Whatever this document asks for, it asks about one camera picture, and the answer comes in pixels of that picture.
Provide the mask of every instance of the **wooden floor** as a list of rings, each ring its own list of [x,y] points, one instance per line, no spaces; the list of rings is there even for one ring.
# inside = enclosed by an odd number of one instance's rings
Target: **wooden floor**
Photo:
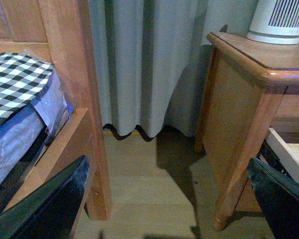
[[[237,217],[211,227],[217,189],[208,159],[193,138],[162,132],[116,140],[105,132],[113,212],[108,221],[81,215],[75,239],[273,239],[263,217]]]

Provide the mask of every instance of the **curtain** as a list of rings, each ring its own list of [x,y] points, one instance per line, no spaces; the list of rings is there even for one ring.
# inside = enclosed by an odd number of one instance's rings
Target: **curtain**
[[[257,0],[89,0],[103,125],[195,135],[211,31],[248,32]]]

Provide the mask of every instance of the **wooden nightstand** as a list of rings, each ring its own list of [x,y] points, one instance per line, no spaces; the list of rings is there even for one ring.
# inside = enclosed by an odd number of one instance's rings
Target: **wooden nightstand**
[[[299,122],[299,44],[274,45],[245,35],[210,33],[195,149],[204,146],[219,188],[214,228],[234,211],[261,211],[246,168],[272,124]]]

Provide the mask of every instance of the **black and white checkered fabric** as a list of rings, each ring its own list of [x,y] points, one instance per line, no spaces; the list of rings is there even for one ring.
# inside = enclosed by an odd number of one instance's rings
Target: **black and white checkered fabric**
[[[40,94],[52,70],[50,63],[24,54],[0,54],[0,126]]]

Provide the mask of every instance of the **air purifier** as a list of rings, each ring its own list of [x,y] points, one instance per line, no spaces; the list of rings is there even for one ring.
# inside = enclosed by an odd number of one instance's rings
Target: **air purifier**
[[[247,38],[274,44],[299,43],[299,0],[259,0]]]

